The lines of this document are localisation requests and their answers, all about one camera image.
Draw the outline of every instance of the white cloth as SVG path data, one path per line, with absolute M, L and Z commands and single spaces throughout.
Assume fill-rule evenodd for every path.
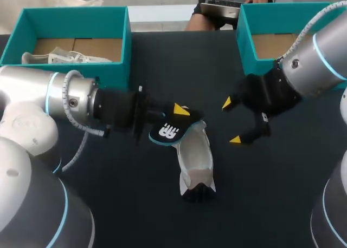
M 56 6 L 101 6 L 102 0 L 0 0 L 0 34 L 10 34 L 23 8 Z

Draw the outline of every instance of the cable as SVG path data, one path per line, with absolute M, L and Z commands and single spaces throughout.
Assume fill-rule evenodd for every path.
M 63 172 L 68 170 L 78 160 L 78 158 L 80 157 L 83 149 L 86 146 L 86 143 L 87 143 L 87 140 L 88 140 L 88 136 L 89 136 L 89 133 L 85 132 L 84 135 L 83 135 L 83 139 L 81 141 L 80 147 L 78 147 L 78 150 L 76 151 L 76 154 L 74 155 L 74 157 L 62 168 Z
M 303 38 L 307 35 L 307 33 L 311 30 L 311 28 L 316 24 L 316 22 L 321 19 L 325 14 L 328 12 L 347 6 L 347 1 L 340 1 L 337 3 L 330 4 L 329 6 L 325 7 L 323 10 L 321 10 L 319 13 L 317 13 L 305 26 L 305 28 L 300 32 L 299 36 L 293 43 L 293 45 L 289 48 L 287 52 L 285 52 L 281 57 L 279 57 L 277 60 L 282 60 L 286 56 L 288 56 L 291 52 L 296 50 L 297 46 L 300 44 L 300 42 L 303 40 Z
M 96 129 L 91 129 L 87 126 L 83 126 L 81 124 L 79 124 L 72 116 L 71 111 L 70 111 L 70 105 L 68 103 L 68 91 L 69 91 L 69 84 L 70 81 L 72 79 L 72 77 L 83 77 L 81 75 L 81 73 L 79 73 L 77 70 L 71 70 L 70 72 L 68 72 L 65 76 L 64 79 L 64 83 L 63 83 L 63 89 L 62 89 L 62 99 L 63 99 L 63 108 L 64 108 L 64 112 L 66 114 L 66 117 L 68 118 L 68 120 L 70 121 L 70 123 L 75 126 L 76 128 L 80 129 L 80 130 L 84 130 L 84 136 L 83 139 L 81 141 L 81 144 L 78 148 L 78 150 L 76 151 L 76 154 L 74 155 L 74 157 L 71 159 L 71 161 L 69 161 L 63 168 L 62 171 L 65 172 L 67 169 L 69 169 L 72 165 L 75 164 L 75 162 L 77 161 L 77 159 L 80 157 L 86 143 L 88 140 L 88 135 L 90 134 L 94 134 L 97 136 L 104 136 L 104 131 L 102 130 L 96 130 Z
M 84 130 L 87 133 L 94 134 L 97 136 L 104 136 L 103 130 L 91 129 L 87 126 L 81 125 L 73 118 L 72 113 L 70 111 L 70 105 L 68 103 L 69 84 L 70 84 L 70 80 L 72 79 L 73 76 L 83 78 L 81 73 L 79 73 L 77 70 L 71 70 L 65 76 L 64 84 L 63 84 L 63 90 L 62 90 L 62 98 L 63 98 L 63 108 L 64 108 L 64 112 L 66 114 L 67 119 L 71 122 L 71 124 L 73 126 L 75 126 L 76 128 L 78 128 L 80 130 Z

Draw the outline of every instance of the new balance logo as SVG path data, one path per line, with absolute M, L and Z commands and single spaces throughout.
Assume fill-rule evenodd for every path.
M 168 139 L 173 139 L 176 136 L 178 130 L 178 128 L 174 128 L 173 126 L 166 123 L 164 127 L 160 129 L 159 135 Z

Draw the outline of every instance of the shorts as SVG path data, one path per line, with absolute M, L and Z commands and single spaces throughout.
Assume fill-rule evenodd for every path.
M 205 1 L 206 0 L 198 0 L 198 3 L 194 9 L 193 15 L 194 14 L 202 14 L 200 4 L 204 3 Z M 237 28 L 238 19 L 231 19 L 231 18 L 225 18 L 225 17 L 211 17 L 211 16 L 206 16 L 206 18 L 208 18 L 213 23 L 216 30 L 219 30 L 225 24 L 232 25 L 234 30 L 236 30 L 236 28 Z

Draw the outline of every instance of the yellow fingertip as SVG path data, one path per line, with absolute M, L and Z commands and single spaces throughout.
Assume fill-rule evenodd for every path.
M 236 136 L 234 139 L 230 141 L 231 143 L 241 143 L 240 136 Z
M 190 113 L 187 110 L 184 110 L 181 106 L 175 103 L 175 107 L 173 109 L 174 114 L 181 114 L 181 115 L 190 115 Z
M 222 109 L 228 107 L 231 103 L 232 103 L 232 100 L 231 100 L 230 96 L 228 96 L 228 99 L 227 99 L 226 102 L 224 103 Z

